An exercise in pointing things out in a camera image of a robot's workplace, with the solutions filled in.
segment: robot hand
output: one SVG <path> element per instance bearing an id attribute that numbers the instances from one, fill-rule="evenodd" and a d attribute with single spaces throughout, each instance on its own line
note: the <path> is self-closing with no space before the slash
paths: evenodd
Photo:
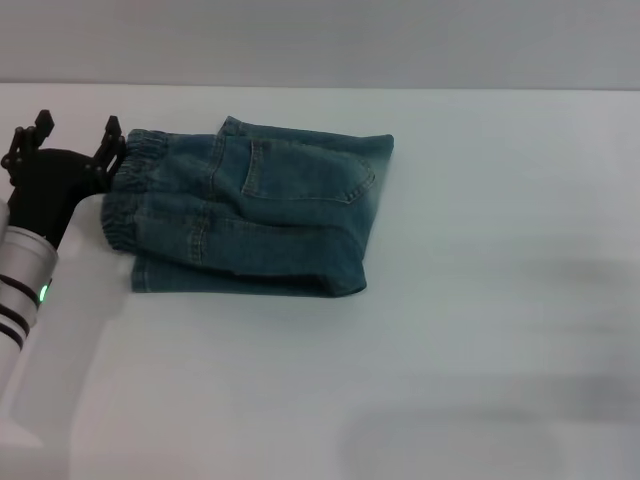
<path id="1" fill-rule="evenodd" d="M 0 397 L 44 300 L 58 261 L 57 248 L 76 205 L 106 193 L 124 161 L 126 145 L 110 117 L 93 157 L 68 150 L 40 150 L 53 130 L 48 110 L 35 127 L 15 131 L 0 165 L 15 187 L 0 201 Z"/>

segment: blue denim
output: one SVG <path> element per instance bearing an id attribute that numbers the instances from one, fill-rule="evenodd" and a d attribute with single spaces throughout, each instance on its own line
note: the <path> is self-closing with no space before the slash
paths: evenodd
<path id="1" fill-rule="evenodd" d="M 392 150 L 231 117 L 217 135 L 133 130 L 103 230 L 137 255 L 136 292 L 356 293 Z"/>

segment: back pocket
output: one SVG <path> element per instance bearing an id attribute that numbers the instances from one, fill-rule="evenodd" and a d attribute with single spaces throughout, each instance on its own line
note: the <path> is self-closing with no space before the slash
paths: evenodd
<path id="1" fill-rule="evenodd" d="M 242 193 L 268 200 L 352 203 L 375 181 L 364 158 L 277 140 L 251 140 Z"/>

